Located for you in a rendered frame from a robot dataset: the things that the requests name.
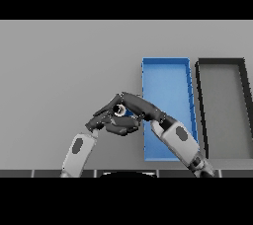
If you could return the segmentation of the blue bin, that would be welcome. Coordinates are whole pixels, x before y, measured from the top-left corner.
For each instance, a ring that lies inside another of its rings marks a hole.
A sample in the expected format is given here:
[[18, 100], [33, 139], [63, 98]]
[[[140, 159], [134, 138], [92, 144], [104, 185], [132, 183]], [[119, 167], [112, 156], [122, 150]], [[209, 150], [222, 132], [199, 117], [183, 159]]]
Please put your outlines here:
[[142, 97], [184, 124], [198, 141], [188, 57], [143, 57]]

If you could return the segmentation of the blue pipe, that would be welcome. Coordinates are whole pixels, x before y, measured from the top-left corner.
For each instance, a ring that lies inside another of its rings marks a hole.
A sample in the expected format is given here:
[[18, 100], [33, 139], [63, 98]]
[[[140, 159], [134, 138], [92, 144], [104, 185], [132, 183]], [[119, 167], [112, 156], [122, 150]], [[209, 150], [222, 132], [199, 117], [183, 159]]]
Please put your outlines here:
[[118, 117], [133, 116], [133, 113], [128, 110], [124, 105], [118, 104], [113, 107], [114, 114]]

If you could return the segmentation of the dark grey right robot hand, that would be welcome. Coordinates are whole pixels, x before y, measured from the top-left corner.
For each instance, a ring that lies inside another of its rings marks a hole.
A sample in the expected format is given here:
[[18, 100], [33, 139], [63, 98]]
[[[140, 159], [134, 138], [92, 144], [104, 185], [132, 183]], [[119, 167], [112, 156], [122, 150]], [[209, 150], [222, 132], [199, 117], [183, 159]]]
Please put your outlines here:
[[176, 119], [163, 112], [154, 104], [146, 101], [140, 96], [122, 92], [120, 95], [116, 94], [104, 107], [94, 113], [98, 116], [104, 112], [111, 112], [116, 105], [123, 105], [129, 111], [137, 116], [141, 116], [144, 120], [156, 120], [163, 129], [169, 128], [176, 122]]

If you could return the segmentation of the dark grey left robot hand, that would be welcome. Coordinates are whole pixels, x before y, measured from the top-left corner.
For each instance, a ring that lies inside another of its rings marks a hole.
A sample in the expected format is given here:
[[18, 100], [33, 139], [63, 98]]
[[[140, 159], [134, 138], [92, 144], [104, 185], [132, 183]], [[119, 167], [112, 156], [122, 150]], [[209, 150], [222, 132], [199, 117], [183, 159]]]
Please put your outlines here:
[[116, 116], [112, 110], [102, 110], [95, 112], [85, 126], [90, 132], [105, 128], [115, 135], [127, 136], [138, 131], [139, 121], [128, 115]]

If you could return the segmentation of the dark grey bin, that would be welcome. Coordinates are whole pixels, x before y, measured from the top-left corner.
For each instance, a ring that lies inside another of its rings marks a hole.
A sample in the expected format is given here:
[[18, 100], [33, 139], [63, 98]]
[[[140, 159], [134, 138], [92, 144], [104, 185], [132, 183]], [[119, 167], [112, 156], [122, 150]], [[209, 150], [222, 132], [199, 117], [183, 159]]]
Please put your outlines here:
[[253, 159], [253, 101], [244, 58], [195, 64], [206, 156]]

